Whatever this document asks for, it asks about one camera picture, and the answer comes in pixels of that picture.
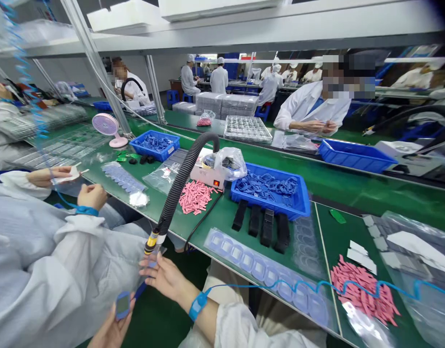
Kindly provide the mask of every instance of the black flexible hose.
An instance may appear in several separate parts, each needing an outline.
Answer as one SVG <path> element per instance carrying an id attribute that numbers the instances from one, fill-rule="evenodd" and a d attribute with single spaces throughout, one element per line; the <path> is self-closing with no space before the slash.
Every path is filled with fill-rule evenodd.
<path id="1" fill-rule="evenodd" d="M 168 198 L 164 203 L 163 211 L 159 217 L 157 230 L 150 234 L 150 237 L 145 245 L 146 255 L 149 255 L 155 248 L 157 236 L 165 236 L 167 234 L 177 204 L 179 203 L 182 190 L 184 189 L 185 184 L 188 182 L 188 178 L 190 177 L 190 173 L 197 161 L 198 155 L 203 149 L 203 146 L 209 141 L 213 142 L 213 152 L 216 153 L 219 151 L 219 137 L 216 133 L 206 132 L 195 140 L 184 159 L 184 163 L 182 163 L 182 166 L 179 168 L 179 173 L 177 174 L 171 189 L 169 190 Z"/>
<path id="2" fill-rule="evenodd" d="M 426 105 L 426 106 L 420 106 L 417 108 L 409 109 L 406 111 L 403 111 L 402 113 L 397 114 L 396 116 L 389 118 L 388 120 L 379 123 L 372 128 L 372 131 L 376 132 L 381 129 L 386 128 L 388 125 L 390 125 L 393 122 L 396 122 L 404 117 L 408 117 L 410 115 L 419 114 L 421 112 L 434 112 L 437 113 L 445 118 L 445 105 Z M 418 153 L 423 153 L 424 149 L 435 146 L 437 144 L 440 144 L 445 141 L 445 130 L 441 132 L 439 136 L 437 136 L 431 143 L 425 145 L 423 148 L 421 148 Z"/>
<path id="3" fill-rule="evenodd" d="M 126 94 L 124 93 L 124 90 L 126 89 L 126 85 L 127 85 L 127 83 L 130 82 L 130 81 L 135 82 L 135 83 L 137 84 L 137 86 L 140 88 L 140 90 L 141 90 L 142 92 L 144 91 L 144 89 L 143 89 L 142 86 L 137 82 L 136 79 L 134 79 L 133 77 L 128 77 L 128 78 L 122 83 L 122 86 L 121 86 L 121 97 L 122 97 L 122 100 L 123 100 L 123 101 L 126 101 Z"/>

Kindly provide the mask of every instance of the smoke absorber hose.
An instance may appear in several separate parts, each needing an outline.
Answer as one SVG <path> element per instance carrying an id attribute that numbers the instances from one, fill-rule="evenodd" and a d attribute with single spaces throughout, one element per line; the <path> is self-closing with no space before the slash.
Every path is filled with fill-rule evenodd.
<path id="1" fill-rule="evenodd" d="M 210 141 L 213 142 L 213 152 L 218 152 L 219 137 L 213 132 L 206 132 L 200 135 L 188 151 L 184 163 L 179 169 L 179 174 L 177 174 L 174 183 L 169 190 L 168 198 L 164 203 L 158 225 L 152 231 L 148 237 L 148 241 L 145 244 L 145 255 L 150 255 L 155 249 L 155 245 L 163 244 L 164 240 L 166 239 L 166 234 L 169 230 L 169 226 L 171 225 L 172 217 L 174 216 L 175 209 L 179 203 L 182 190 L 184 189 L 185 184 L 188 182 L 188 178 L 190 177 L 190 173 L 195 166 L 200 151 L 203 149 L 203 146 Z"/>

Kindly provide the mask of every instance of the blue coiled cord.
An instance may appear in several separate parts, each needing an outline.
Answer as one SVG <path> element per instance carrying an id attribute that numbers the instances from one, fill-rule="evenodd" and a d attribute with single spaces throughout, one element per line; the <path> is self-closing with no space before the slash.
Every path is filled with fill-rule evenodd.
<path id="1" fill-rule="evenodd" d="M 37 105 L 37 103 L 41 102 L 42 100 L 39 97 L 37 97 L 37 93 L 36 93 L 37 90 L 30 85 L 30 83 L 32 82 L 32 77 L 29 73 L 30 64 L 26 60 L 27 52 L 22 48 L 24 39 L 17 34 L 19 25 L 13 21 L 13 19 L 17 18 L 17 13 L 12 7 L 8 6 L 1 0 L 0 0 L 0 5 L 2 6 L 3 11 L 5 13 L 5 19 L 9 23 L 9 25 L 7 27 L 7 31 L 9 33 L 8 40 L 9 40 L 9 44 L 15 48 L 15 53 L 13 54 L 13 57 L 16 58 L 21 63 L 21 64 L 17 64 L 15 66 L 16 70 L 18 70 L 18 72 L 20 72 L 23 75 L 21 78 L 19 78 L 19 81 L 27 87 L 27 89 L 24 90 L 24 93 L 29 97 L 30 105 L 32 107 L 30 111 L 32 112 L 32 115 L 34 118 L 34 123 L 37 126 L 37 138 L 36 138 L 36 142 L 35 142 L 36 148 L 37 148 L 37 151 L 43 156 L 44 162 L 47 164 L 47 168 L 50 171 L 50 176 L 53 179 L 54 176 L 50 169 L 50 166 L 48 165 L 47 156 L 43 152 L 43 150 L 40 146 L 40 142 L 39 142 L 41 139 L 48 138 L 49 131 L 46 127 L 45 120 L 41 114 L 42 109 Z M 57 185 L 54 185 L 54 187 L 55 187 L 55 191 L 57 192 L 58 196 L 65 204 L 67 204 L 68 206 L 70 206 L 72 208 L 77 208 L 77 206 L 75 204 L 71 204 L 64 199 L 64 197 L 58 191 Z"/>

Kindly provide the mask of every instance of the white foam box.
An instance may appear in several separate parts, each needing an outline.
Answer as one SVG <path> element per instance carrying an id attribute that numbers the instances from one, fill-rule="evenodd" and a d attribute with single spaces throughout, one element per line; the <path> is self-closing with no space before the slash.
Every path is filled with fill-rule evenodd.
<path id="1" fill-rule="evenodd" d="M 161 18 L 159 8 L 143 0 L 129 0 L 87 14 L 94 31 L 131 28 L 134 26 L 153 26 L 167 24 Z"/>
<path id="2" fill-rule="evenodd" d="M 198 2 L 158 0 L 161 17 L 170 22 L 254 11 L 266 7 L 276 7 L 281 3 L 283 0 L 205 0 Z"/>

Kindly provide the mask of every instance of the blue stool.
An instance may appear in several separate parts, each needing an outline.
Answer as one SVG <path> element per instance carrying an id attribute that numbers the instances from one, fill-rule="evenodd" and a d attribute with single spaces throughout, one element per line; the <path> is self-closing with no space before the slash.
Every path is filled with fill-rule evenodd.
<path id="1" fill-rule="evenodd" d="M 173 106 L 177 102 L 179 102 L 179 91 L 176 91 L 175 89 L 170 89 L 166 92 L 166 97 L 168 100 L 168 109 L 169 106 Z"/>
<path id="2" fill-rule="evenodd" d="M 185 102 L 193 102 L 193 97 L 184 93 L 184 97 L 182 98 Z"/>
<path id="3" fill-rule="evenodd" d="M 270 109 L 271 109 L 271 106 L 270 106 L 270 105 L 267 105 L 267 106 L 266 106 L 266 110 L 264 110 L 263 113 L 261 112 L 261 109 L 262 109 L 262 106 L 258 106 L 258 107 L 256 108 L 255 117 L 261 117 L 262 120 L 263 120 L 264 122 L 266 122 L 266 121 L 267 121 L 267 116 L 269 115 L 269 111 L 270 111 Z"/>

